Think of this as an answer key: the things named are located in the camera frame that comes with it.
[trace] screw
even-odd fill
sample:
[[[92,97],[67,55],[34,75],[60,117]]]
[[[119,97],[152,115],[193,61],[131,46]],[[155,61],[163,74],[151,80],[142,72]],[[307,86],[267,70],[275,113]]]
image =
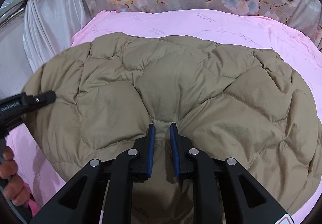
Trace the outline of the screw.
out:
[[[138,151],[136,149],[128,150],[128,155],[130,155],[130,156],[135,156],[137,153],[138,153]]]
[[[189,153],[190,153],[191,155],[197,155],[197,154],[199,153],[199,150],[198,150],[198,149],[196,149],[196,148],[192,148],[192,149],[190,149],[190,150],[189,150]]]
[[[92,167],[96,167],[96,166],[98,166],[98,165],[99,165],[99,160],[97,160],[97,159],[91,160],[91,161],[90,161],[90,165],[91,165]]]
[[[229,159],[227,160],[227,163],[228,163],[229,165],[231,165],[231,166],[234,166],[234,165],[236,165],[236,164],[237,164],[237,161],[236,161],[234,158],[229,158]]]

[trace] human hand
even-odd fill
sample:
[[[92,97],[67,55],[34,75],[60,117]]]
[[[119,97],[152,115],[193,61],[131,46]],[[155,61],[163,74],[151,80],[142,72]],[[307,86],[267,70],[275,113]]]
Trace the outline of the human hand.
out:
[[[3,158],[5,162],[0,165],[0,178],[7,179],[12,176],[4,188],[4,196],[16,206],[26,205],[29,202],[30,194],[22,178],[17,175],[18,166],[13,159],[13,151],[10,147],[7,146],[4,149]]]

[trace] pink bedsheet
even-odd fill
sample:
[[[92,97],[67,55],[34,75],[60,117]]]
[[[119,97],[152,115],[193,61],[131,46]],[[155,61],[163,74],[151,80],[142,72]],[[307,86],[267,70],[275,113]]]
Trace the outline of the pink bedsheet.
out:
[[[159,14],[102,11],[73,37],[72,46],[96,37],[124,32],[141,37],[191,35],[218,43],[252,48],[271,48],[305,79],[314,96],[318,117],[322,119],[322,54],[308,37],[266,17],[235,16],[213,10],[188,10]],[[65,182],[33,140],[24,125],[7,138],[13,148],[23,180],[30,186],[38,205],[43,206]],[[322,193],[322,182],[311,199],[292,217],[300,224]]]

